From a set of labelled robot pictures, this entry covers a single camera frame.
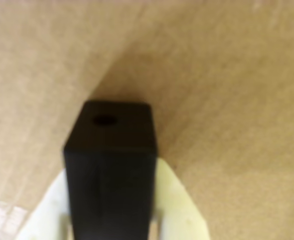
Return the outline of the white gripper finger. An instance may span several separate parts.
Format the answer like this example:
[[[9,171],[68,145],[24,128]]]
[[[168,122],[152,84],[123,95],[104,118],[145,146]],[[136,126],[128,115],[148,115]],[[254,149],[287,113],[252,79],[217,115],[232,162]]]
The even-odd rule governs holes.
[[[169,164],[157,159],[150,240],[208,240],[207,222]]]
[[[69,240],[70,212],[66,173],[60,172],[31,213],[18,240]]]

